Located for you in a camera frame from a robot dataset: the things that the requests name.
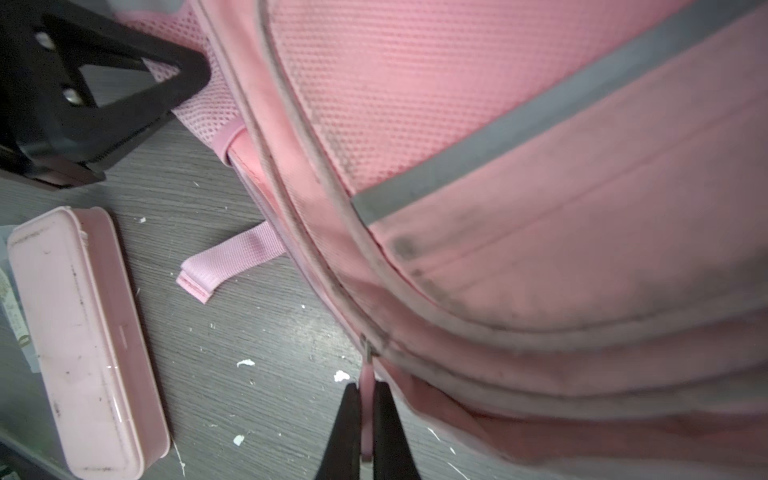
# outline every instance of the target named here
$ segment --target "gray reflective strip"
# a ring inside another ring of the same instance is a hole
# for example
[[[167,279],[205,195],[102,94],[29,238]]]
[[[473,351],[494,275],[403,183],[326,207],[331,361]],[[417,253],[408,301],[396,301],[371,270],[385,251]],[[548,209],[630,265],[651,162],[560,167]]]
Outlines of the gray reflective strip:
[[[370,225],[458,180],[703,41],[766,0],[698,0],[419,166],[352,198]]]

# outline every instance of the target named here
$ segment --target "black stand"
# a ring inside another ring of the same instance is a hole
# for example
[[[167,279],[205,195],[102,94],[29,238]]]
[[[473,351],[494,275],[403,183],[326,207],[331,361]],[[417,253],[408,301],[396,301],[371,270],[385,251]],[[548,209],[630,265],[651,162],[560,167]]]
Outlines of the black stand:
[[[98,107],[80,67],[179,73]],[[59,0],[0,2],[0,176],[48,189],[104,180],[104,170],[172,118],[210,80],[197,51]]]

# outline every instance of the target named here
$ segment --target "pink pencil case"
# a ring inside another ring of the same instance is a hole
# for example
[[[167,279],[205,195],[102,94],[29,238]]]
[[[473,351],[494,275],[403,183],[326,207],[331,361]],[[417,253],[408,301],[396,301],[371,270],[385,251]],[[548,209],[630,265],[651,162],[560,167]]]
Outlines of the pink pencil case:
[[[59,207],[16,227],[8,256],[69,469],[141,477],[170,435],[109,215]]]

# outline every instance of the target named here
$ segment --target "wood grain surface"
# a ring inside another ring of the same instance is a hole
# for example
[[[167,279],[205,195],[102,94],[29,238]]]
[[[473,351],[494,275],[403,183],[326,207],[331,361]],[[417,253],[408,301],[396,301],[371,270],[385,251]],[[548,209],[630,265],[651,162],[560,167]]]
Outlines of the wood grain surface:
[[[120,84],[104,80],[108,98]],[[234,172],[172,121],[102,184],[51,193],[0,180],[0,225],[60,205],[104,207],[121,235],[177,447],[144,478],[313,478],[345,384],[334,374],[355,379],[359,354],[286,257],[226,282],[205,306],[175,283],[184,259],[262,221]],[[255,365],[237,367],[243,359]],[[62,468],[40,376],[5,322],[0,366],[0,442]],[[477,455],[399,411],[423,478],[560,478]]]

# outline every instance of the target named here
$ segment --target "pink backpack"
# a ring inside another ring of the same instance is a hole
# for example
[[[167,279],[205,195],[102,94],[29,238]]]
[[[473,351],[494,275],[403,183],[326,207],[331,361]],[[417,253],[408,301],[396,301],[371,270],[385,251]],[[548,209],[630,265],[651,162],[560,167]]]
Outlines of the pink backpack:
[[[768,477],[765,2],[194,0],[121,20],[207,54],[177,116],[269,220],[184,264],[197,298],[284,246],[376,374],[475,449]]]

